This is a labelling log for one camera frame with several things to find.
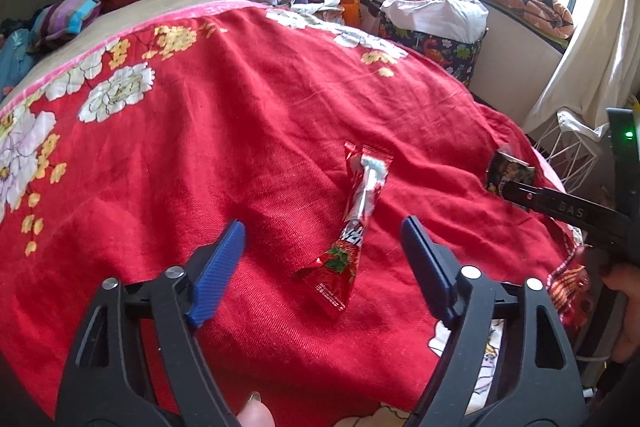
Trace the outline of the person's right hand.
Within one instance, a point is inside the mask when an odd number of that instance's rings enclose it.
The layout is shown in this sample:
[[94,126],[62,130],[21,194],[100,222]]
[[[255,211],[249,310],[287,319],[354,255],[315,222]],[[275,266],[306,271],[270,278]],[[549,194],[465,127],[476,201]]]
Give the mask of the person's right hand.
[[633,265],[607,265],[601,269],[601,279],[612,291],[627,297],[622,330],[612,351],[614,362],[627,362],[640,343],[640,271]]

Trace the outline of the person's left hand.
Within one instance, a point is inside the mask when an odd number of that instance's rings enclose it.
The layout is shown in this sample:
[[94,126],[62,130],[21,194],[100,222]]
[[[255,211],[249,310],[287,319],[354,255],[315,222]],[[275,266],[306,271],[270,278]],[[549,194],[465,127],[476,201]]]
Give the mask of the person's left hand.
[[236,419],[242,427],[274,427],[273,416],[257,391],[250,394]]

